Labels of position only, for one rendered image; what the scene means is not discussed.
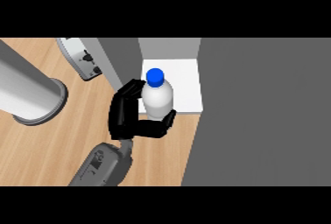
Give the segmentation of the white bottle with blue cap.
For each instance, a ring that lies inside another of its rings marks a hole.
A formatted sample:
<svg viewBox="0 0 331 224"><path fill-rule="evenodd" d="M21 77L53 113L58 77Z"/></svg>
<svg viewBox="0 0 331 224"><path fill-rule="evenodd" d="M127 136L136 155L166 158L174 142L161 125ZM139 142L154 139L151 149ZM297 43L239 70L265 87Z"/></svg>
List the white bottle with blue cap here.
<svg viewBox="0 0 331 224"><path fill-rule="evenodd" d="M148 118L160 121L173 110L173 88L160 68L152 68L146 72L140 96Z"/></svg>

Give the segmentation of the pale grey toaster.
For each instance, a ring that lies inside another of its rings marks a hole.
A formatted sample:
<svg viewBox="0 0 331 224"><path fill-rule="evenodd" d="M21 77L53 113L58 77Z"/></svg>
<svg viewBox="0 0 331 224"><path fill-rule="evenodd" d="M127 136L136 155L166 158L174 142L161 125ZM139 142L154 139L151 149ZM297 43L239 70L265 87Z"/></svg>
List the pale grey toaster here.
<svg viewBox="0 0 331 224"><path fill-rule="evenodd" d="M56 38L56 44L80 78L83 81L90 81L102 71L80 38Z"/></svg>

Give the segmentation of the dark grey cabinet door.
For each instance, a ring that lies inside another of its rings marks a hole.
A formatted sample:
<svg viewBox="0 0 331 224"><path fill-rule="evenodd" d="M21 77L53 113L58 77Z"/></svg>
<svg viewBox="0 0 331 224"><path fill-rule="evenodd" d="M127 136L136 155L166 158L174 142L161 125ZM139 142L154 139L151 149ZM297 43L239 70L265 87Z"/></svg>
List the dark grey cabinet door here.
<svg viewBox="0 0 331 224"><path fill-rule="evenodd" d="M331 38L207 38L186 186L331 186Z"/></svg>

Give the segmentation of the grey cabinet with white shelf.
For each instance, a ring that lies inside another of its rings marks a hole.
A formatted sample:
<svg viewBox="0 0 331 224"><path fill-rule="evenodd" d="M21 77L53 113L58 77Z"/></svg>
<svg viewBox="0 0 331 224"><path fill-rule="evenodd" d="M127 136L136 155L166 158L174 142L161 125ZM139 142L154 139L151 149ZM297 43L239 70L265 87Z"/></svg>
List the grey cabinet with white shelf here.
<svg viewBox="0 0 331 224"><path fill-rule="evenodd" d="M87 52L118 90L130 79L146 79L160 68L173 88L173 107L180 114L203 112L198 69L201 38L81 38Z"/></svg>

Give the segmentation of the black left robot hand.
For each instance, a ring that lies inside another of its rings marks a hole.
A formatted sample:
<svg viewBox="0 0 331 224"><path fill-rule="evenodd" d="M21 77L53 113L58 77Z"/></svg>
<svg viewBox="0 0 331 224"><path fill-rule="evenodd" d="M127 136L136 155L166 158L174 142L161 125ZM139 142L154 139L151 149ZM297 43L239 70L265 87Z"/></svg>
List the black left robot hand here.
<svg viewBox="0 0 331 224"><path fill-rule="evenodd" d="M108 111L108 132L112 140L135 136L163 138L173 125L177 111L173 109L160 121L139 119L139 98L145 80L132 79L112 96Z"/></svg>

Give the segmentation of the grey cylindrical appliance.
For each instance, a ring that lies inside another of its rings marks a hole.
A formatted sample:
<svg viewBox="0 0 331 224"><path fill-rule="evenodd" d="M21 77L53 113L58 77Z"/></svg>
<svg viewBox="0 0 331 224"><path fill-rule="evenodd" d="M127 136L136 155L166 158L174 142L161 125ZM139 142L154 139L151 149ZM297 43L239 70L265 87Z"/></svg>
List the grey cylindrical appliance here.
<svg viewBox="0 0 331 224"><path fill-rule="evenodd" d="M68 101L68 87L49 78L0 40L0 110L27 126L46 123Z"/></svg>

